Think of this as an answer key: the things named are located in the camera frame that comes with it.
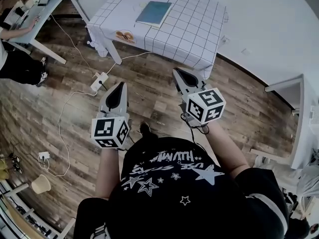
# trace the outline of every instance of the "star print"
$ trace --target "star print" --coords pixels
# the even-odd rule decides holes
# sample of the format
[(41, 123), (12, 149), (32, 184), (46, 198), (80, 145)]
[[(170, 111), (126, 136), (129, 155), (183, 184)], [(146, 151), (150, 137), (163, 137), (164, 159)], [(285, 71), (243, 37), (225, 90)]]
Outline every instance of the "star print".
[(190, 203), (190, 200), (188, 199), (188, 197), (189, 197), (189, 196), (187, 196), (187, 197), (181, 197), (180, 203), (184, 204), (184, 206), (187, 205), (188, 203)]
[(199, 174), (196, 180), (205, 179), (210, 185), (215, 185), (215, 177), (224, 173), (214, 172), (214, 165), (208, 166), (205, 170), (192, 168), (193, 171)]
[(135, 177), (135, 178), (130, 177), (130, 179), (129, 179), (126, 183), (124, 183), (122, 186), (127, 185), (127, 184), (130, 184), (130, 188), (132, 189), (133, 186), (134, 186), (134, 184), (135, 184), (137, 181), (140, 181), (140, 180), (143, 180), (143, 178), (140, 178), (140, 176)]
[(171, 178), (174, 178), (175, 181), (177, 181), (177, 179), (180, 179), (180, 176), (179, 176), (178, 173), (173, 173), (172, 176), (171, 176)]
[(138, 193), (145, 191), (150, 197), (152, 196), (152, 190), (159, 188), (159, 186), (156, 186), (152, 183), (152, 178), (148, 179), (146, 182), (139, 181), (138, 183), (141, 185), (140, 189), (138, 190)]

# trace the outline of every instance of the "paper cup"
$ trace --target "paper cup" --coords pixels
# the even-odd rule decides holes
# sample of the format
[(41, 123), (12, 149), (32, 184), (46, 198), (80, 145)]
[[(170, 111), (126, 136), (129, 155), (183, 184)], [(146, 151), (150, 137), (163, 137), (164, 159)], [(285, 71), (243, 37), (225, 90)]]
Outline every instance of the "paper cup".
[(37, 194), (51, 190), (51, 184), (43, 174), (40, 174), (40, 176), (31, 183), (31, 187)]

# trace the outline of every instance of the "table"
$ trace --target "table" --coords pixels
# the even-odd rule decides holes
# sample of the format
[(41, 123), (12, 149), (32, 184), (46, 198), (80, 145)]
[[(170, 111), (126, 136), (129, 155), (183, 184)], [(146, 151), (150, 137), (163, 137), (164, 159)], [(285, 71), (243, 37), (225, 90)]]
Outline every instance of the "table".
[(311, 105), (317, 105), (318, 98), (303, 74), (296, 79), (273, 84), (265, 88), (266, 92), (283, 90), (288, 90), (288, 92), (280, 92), (284, 99), (292, 98), (291, 95), (287, 95), (285, 98), (285, 96), (283, 96), (285, 93), (295, 93), (296, 90), (300, 91), (300, 95), (295, 96), (295, 103), (299, 103), (300, 105), (299, 111), (297, 112), (299, 113), (298, 127), (291, 155), (284, 158), (255, 149), (251, 149), (250, 152), (270, 158), (281, 164), (288, 164), (293, 169), (304, 168), (310, 161), (312, 148), (317, 149), (318, 146), (317, 137), (309, 127)]
[[(173, 4), (161, 28), (136, 22), (149, 1)], [(227, 20), (226, 7), (216, 0), (107, 0), (87, 27), (92, 41), (105, 47), (117, 64), (122, 60), (112, 40), (176, 60), (207, 79)]]
[(26, 53), (30, 54), (30, 51), (24, 49), (18, 43), (24, 43), (24, 44), (31, 44), (34, 47), (41, 50), (43, 53), (47, 54), (48, 56), (54, 58), (55, 60), (59, 61), (62, 64), (66, 63), (66, 60), (61, 58), (59, 55), (45, 47), (43, 44), (35, 40), (35, 37), (39, 33), (40, 29), (42, 28), (43, 24), (46, 22), (46, 20), (49, 18), (51, 13), (54, 11), (54, 9), (62, 2), (62, 0), (49, 0), (49, 3), (43, 8), (43, 10), (39, 11), (37, 6), (33, 6), (29, 13), (28, 18), (25, 20), (25, 22), (22, 24), (21, 28), (28, 27), (30, 22), (39, 15), (41, 18), (36, 23), (36, 25), (33, 27), (32, 31), (16, 38), (11, 38), (8, 40), (8, 43), (10, 43), (12, 46), (25, 51)]

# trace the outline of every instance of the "white stripe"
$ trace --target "white stripe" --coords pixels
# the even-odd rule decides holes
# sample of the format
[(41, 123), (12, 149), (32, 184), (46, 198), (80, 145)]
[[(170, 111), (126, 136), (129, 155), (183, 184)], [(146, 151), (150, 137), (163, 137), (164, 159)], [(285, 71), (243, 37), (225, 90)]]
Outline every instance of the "white stripe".
[(283, 224), (284, 234), (287, 232), (288, 224), (287, 224), (287, 221), (285, 219), (285, 216), (283, 215), (283, 213), (280, 211), (278, 206), (273, 201), (271, 201), (265, 195), (258, 194), (258, 193), (250, 194), (249, 197), (258, 198), (260, 201), (262, 201), (264, 204), (266, 204), (278, 216), (278, 218), (280, 219), (281, 223)]

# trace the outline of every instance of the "blue book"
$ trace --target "blue book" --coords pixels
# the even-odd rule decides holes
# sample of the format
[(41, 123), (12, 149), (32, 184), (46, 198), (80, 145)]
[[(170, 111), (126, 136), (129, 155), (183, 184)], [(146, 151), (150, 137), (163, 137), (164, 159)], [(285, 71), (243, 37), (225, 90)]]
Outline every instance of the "blue book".
[(172, 3), (170, 2), (150, 1), (141, 12), (136, 22), (161, 27), (171, 8)]

